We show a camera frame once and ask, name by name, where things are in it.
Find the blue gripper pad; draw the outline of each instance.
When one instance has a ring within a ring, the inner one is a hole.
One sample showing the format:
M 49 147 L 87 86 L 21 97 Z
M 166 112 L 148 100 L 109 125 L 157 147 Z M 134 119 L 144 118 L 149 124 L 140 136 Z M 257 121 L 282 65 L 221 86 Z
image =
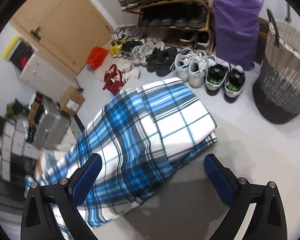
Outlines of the blue gripper pad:
M 234 206 L 234 190 L 229 181 L 209 155 L 205 157 L 203 166 L 223 204 L 232 208 Z
M 88 161 L 79 169 L 85 170 L 82 172 L 82 175 L 78 178 L 77 183 L 74 186 L 72 186 L 71 203 L 75 207 L 84 203 L 89 191 L 91 190 L 91 187 L 96 181 L 102 169 L 101 156 L 99 154 L 93 153 L 88 159 Z

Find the white label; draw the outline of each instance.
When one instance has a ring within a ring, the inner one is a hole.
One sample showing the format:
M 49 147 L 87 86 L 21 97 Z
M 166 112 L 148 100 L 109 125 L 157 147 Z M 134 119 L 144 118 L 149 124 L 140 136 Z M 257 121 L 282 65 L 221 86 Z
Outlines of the white label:
M 79 105 L 74 101 L 72 101 L 71 99 L 69 99 L 68 103 L 66 104 L 66 107 L 68 107 L 69 109 L 75 112 L 79 109 Z

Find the orange plastic bag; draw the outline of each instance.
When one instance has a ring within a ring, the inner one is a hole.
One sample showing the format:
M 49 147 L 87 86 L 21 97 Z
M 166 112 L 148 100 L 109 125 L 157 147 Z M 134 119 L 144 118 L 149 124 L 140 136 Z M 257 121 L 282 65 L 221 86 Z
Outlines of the orange plastic bag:
M 88 57 L 87 64 L 89 64 L 93 69 L 100 67 L 108 53 L 109 51 L 106 49 L 99 47 L 93 48 Z

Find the metal screw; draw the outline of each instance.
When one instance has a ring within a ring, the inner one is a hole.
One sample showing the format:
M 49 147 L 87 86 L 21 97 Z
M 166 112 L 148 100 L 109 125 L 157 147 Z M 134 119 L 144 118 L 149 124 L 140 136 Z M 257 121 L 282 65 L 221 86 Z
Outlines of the metal screw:
M 270 182 L 269 182 L 269 186 L 270 186 L 271 188 L 275 188 L 277 185 L 276 185 L 273 181 L 270 181 Z
M 239 178 L 239 183 L 244 185 L 244 184 L 247 184 L 247 180 L 245 178 Z
M 67 178 L 62 178 L 62 179 L 60 180 L 60 184 L 61 184 L 61 185 L 67 184 L 67 182 L 68 182 L 68 179 L 67 179 Z
M 31 183 L 31 188 L 36 188 L 37 187 L 37 185 L 38 185 L 38 183 L 37 182 L 33 182 L 33 183 Z

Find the wooden shoe rack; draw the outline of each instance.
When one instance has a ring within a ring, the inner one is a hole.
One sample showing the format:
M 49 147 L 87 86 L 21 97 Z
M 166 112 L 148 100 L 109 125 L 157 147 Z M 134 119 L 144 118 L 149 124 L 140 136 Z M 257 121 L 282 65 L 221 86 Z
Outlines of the wooden shoe rack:
M 189 28 L 189 27 L 181 28 L 181 27 L 176 27 L 176 26 L 170 26 L 170 27 L 156 27 L 155 29 L 180 30 L 181 35 L 183 33 L 182 31 L 187 31 L 187 30 L 194 30 L 194 31 L 199 31 L 199 32 L 208 32 L 212 36 L 212 42 L 211 42 L 210 47 L 206 50 L 206 53 L 208 55 L 211 55 L 211 53 L 213 52 L 213 49 L 214 49 L 214 45 L 215 45 L 215 39 L 214 39 L 215 35 L 214 35 L 214 30 L 210 27 L 211 15 L 213 14 L 213 11 L 211 9 L 212 0 L 207 0 L 207 1 L 208 2 L 205 2 L 204 0 L 164 0 L 164 1 L 161 1 L 161 2 L 157 2 L 157 3 L 151 3 L 151 4 L 147 4 L 147 5 L 140 5 L 140 6 L 135 7 L 135 8 L 127 9 L 124 12 L 138 14 L 139 15 L 139 20 L 140 20 L 141 17 L 142 17 L 142 10 L 141 9 L 143 9 L 143 8 L 158 6 L 158 5 L 162 5 L 162 4 L 170 4 L 170 3 L 200 2 L 208 10 L 206 26 L 205 27 L 200 28 L 200 29 L 193 29 L 193 28 Z M 150 29 L 149 27 L 136 27 L 136 28 L 138 28 L 138 29 Z M 174 39 L 174 41 L 169 40 L 169 35 L 168 35 L 168 38 L 164 41 L 164 43 L 167 46 L 170 46 L 170 47 L 181 48 L 180 43 L 176 42 L 176 39 Z

